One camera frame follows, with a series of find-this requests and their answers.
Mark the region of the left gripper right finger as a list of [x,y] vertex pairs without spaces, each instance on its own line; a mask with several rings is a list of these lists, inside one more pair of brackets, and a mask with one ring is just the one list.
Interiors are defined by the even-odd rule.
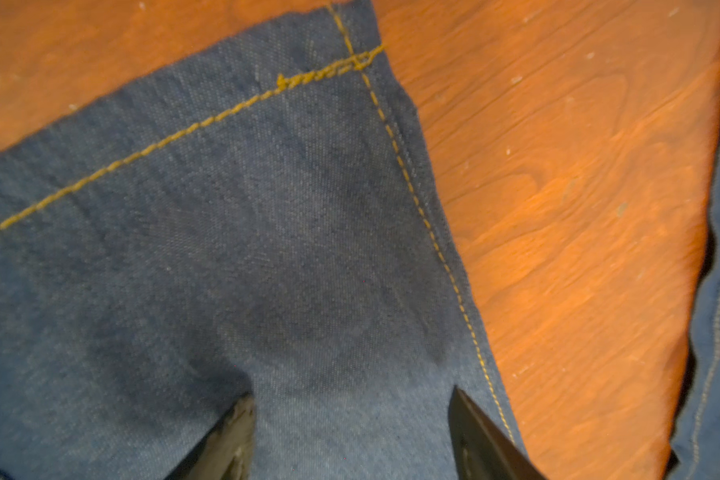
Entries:
[[448,425],[460,480],[545,480],[530,460],[455,386]]

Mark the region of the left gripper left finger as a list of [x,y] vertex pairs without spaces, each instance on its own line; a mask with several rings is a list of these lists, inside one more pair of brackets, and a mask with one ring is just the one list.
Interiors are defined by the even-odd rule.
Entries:
[[255,448],[256,404],[240,397],[167,476],[177,480],[246,480]]

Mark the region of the dark blue denim trousers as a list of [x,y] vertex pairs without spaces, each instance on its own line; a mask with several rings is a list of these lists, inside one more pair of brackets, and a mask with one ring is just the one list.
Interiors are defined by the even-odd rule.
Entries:
[[0,1],[0,471],[659,479],[720,1]]

